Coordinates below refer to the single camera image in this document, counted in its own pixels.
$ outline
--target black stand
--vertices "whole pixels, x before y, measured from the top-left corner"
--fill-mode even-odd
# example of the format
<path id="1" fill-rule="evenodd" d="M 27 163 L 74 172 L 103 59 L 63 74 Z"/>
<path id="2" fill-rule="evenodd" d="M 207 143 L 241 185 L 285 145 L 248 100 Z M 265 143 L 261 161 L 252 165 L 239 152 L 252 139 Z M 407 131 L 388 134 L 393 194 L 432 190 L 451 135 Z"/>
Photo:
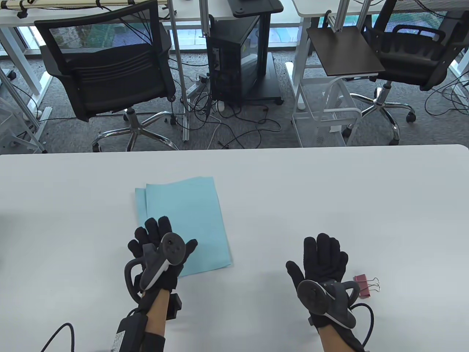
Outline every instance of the black stand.
<path id="1" fill-rule="evenodd" d="M 244 101 L 274 100 L 275 104 L 282 105 L 279 81 L 269 47 L 270 15 L 283 11 L 278 0 L 228 0 L 234 17 L 260 16 L 259 18 L 259 47 L 257 50 L 258 67 L 257 80 Z"/>

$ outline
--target floor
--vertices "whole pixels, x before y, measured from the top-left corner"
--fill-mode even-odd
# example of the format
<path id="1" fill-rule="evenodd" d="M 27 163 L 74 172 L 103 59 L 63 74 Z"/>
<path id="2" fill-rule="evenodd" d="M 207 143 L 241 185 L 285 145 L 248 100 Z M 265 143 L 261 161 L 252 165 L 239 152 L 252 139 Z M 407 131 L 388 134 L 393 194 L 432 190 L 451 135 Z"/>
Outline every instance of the floor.
<path id="1" fill-rule="evenodd" d="M 160 133 L 172 139 L 181 149 L 221 149 L 223 145 L 229 148 L 255 148 L 259 145 L 261 148 L 290 148 L 298 147 L 298 140 L 290 123 L 290 117 L 294 110 L 294 96 L 290 87 L 284 63 L 292 61 L 293 52 L 274 52 L 275 66 L 279 78 L 280 89 L 284 104 L 277 106 L 268 104 L 267 118 L 265 124 L 243 121 L 239 118 L 258 121 L 265 117 L 266 111 L 263 106 L 244 106 L 237 116 L 230 118 L 218 116 L 223 123 L 231 127 L 231 130 L 225 126 L 218 126 L 215 120 L 211 119 L 204 127 L 190 132 L 190 140 L 182 143 L 182 130 L 179 126 L 171 126 L 168 122 L 158 121 L 151 126 L 151 130 Z M 205 54 L 184 54 L 183 60 L 188 63 L 203 64 L 207 58 Z M 316 56 L 308 59 L 308 63 L 318 63 Z M 31 60 L 33 68 L 37 71 L 38 76 L 44 71 L 41 60 Z M 1 61 L 2 68 L 13 68 L 12 63 Z M 189 87 L 192 81 L 197 77 L 198 73 L 206 73 L 207 67 L 184 66 L 184 74 L 186 86 Z M 177 71 L 174 70 L 175 80 L 179 80 Z M 319 70 L 307 70 L 306 77 L 317 77 L 324 73 Z M 445 82 L 450 82 L 454 77 L 451 73 Z M 23 79 L 18 75 L 13 81 L 14 84 L 22 89 L 27 90 L 27 86 Z M 370 82 L 369 80 L 359 80 L 347 83 L 351 92 L 356 92 L 366 96 L 372 96 L 375 87 L 382 82 Z M 179 86 L 176 96 L 181 96 Z M 401 144 L 462 144 L 469 147 L 469 118 L 458 112 L 450 111 L 442 116 L 432 116 L 425 111 L 424 102 L 431 92 L 421 92 L 418 87 L 406 84 L 394 84 L 389 94 L 388 101 L 407 102 L 416 110 L 417 121 L 409 124 L 405 121 L 406 111 L 393 111 L 395 119 L 401 127 Z M 11 99 L 4 87 L 0 88 L 0 97 Z M 60 82 L 54 79 L 44 97 L 41 108 L 51 106 L 53 108 L 51 118 L 62 120 L 50 120 L 47 122 L 42 142 L 50 153 L 83 153 L 91 152 L 91 143 L 96 135 L 101 131 L 121 128 L 127 126 L 123 121 L 122 115 L 117 113 L 114 116 L 98 116 L 92 118 L 89 123 L 72 119 L 74 117 L 73 110 L 69 104 L 67 96 Z M 440 94 L 432 95 L 427 104 L 427 109 L 432 113 L 444 112 L 448 108 L 452 108 L 450 101 L 444 99 Z M 166 99 L 155 99 L 149 102 L 141 103 L 134 106 L 139 118 L 146 118 L 152 112 L 161 110 L 171 110 L 171 104 Z M 180 113 L 182 105 L 179 99 L 174 103 L 174 112 Z M 222 116 L 233 115 L 229 107 L 222 112 Z M 191 128 L 196 129 L 202 125 L 202 122 L 192 117 Z M 251 131 L 238 138 L 239 142 L 233 141 L 234 135 L 239 136 L 245 132 Z M 327 137 L 327 131 L 322 131 L 323 136 Z M 320 145 L 333 146 L 328 144 L 327 138 L 321 138 Z M 385 121 L 380 114 L 374 113 L 368 116 L 360 124 L 357 130 L 357 136 L 354 145 L 387 145 L 392 139 L 392 132 L 388 122 Z M 127 145 L 128 137 L 106 138 L 102 141 L 101 146 L 103 152 L 123 151 Z M 30 153 L 22 146 L 10 146 L 1 144 L 0 153 Z M 166 146 L 140 137 L 137 140 L 134 150 L 164 150 Z"/>

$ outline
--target black office chair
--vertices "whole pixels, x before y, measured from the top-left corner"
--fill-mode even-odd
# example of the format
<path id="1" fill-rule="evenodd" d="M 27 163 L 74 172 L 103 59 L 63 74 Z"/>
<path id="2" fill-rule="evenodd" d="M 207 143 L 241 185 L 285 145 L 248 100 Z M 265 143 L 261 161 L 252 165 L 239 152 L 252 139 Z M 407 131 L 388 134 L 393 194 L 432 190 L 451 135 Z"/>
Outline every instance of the black office chair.
<path id="1" fill-rule="evenodd" d="M 63 84 L 78 119 L 124 110 L 130 126 L 103 132 L 93 142 L 130 134 L 127 151 L 139 135 L 168 147 L 168 138 L 145 129 L 164 116 L 159 112 L 140 123 L 132 106 L 154 98 L 175 100 L 176 87 L 168 65 L 171 38 L 158 18 L 158 1 L 150 0 L 115 11 L 79 18 L 35 21 L 46 45 L 41 54 L 47 72 Z"/>
<path id="2" fill-rule="evenodd" d="M 407 109 L 407 122 L 416 120 L 415 110 L 409 104 L 386 102 L 392 82 L 418 85 L 421 91 L 428 91 L 445 80 L 451 62 L 469 45 L 469 11 L 449 11 L 438 29 L 390 22 L 392 13 L 404 3 L 408 4 L 408 1 L 386 0 L 375 26 L 371 26 L 369 16 L 363 31 L 366 41 L 386 69 L 370 80 L 379 78 L 386 83 L 375 90 L 374 99 L 351 94 L 352 98 L 370 105 L 362 112 L 362 117 L 379 111 L 390 122 L 393 139 L 389 145 L 399 144 L 400 132 L 388 109 Z M 342 135 L 349 137 L 352 127 L 347 126 Z"/>

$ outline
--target forearm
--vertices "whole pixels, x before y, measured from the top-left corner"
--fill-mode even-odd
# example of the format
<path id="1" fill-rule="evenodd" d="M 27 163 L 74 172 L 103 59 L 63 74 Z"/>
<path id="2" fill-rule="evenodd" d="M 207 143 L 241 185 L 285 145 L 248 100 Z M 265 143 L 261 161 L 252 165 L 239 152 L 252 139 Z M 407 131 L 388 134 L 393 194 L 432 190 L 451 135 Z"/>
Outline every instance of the forearm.
<path id="1" fill-rule="evenodd" d="M 147 313 L 148 322 L 145 328 L 146 332 L 160 336 L 165 335 L 168 302 L 169 291 L 160 290 L 158 296 Z"/>
<path id="2" fill-rule="evenodd" d="M 355 352 L 345 343 L 332 325 L 318 329 L 324 352 Z"/>

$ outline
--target hand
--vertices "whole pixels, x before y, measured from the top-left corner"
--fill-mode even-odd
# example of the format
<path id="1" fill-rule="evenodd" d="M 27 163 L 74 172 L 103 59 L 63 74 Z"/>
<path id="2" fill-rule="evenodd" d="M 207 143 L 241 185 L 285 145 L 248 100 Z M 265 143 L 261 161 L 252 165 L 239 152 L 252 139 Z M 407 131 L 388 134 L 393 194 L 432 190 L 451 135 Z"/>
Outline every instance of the hand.
<path id="1" fill-rule="evenodd" d="M 145 221 L 145 227 L 139 227 L 135 230 L 135 238 L 129 242 L 128 248 L 132 252 L 135 258 L 143 256 L 143 245 L 147 243 L 153 243 L 157 248 L 161 242 L 162 237 L 168 233 L 172 232 L 171 223 L 169 222 L 168 217 L 163 216 L 158 219 L 158 222 L 154 218 L 150 218 Z M 167 290 L 172 291 L 177 286 L 177 277 L 184 267 L 189 255 L 197 247 L 197 241 L 195 239 L 190 240 L 186 243 L 186 255 L 184 256 L 183 261 L 179 265 L 170 265 L 169 268 L 164 271 L 161 276 L 158 278 L 156 283 L 150 288 L 150 291 L 155 290 Z M 140 278 L 142 274 L 138 274 L 134 279 L 134 289 L 140 291 Z"/>
<path id="2" fill-rule="evenodd" d="M 345 274 L 348 255 L 340 251 L 339 241 L 320 233 L 318 239 L 306 237 L 304 239 L 303 266 L 304 276 L 298 265 L 292 261 L 286 263 L 287 272 L 293 280 L 295 290 L 303 280 L 312 280 L 323 283 L 330 280 L 340 282 Z M 316 328 L 322 328 L 331 323 L 329 318 L 322 315 L 311 314 Z"/>

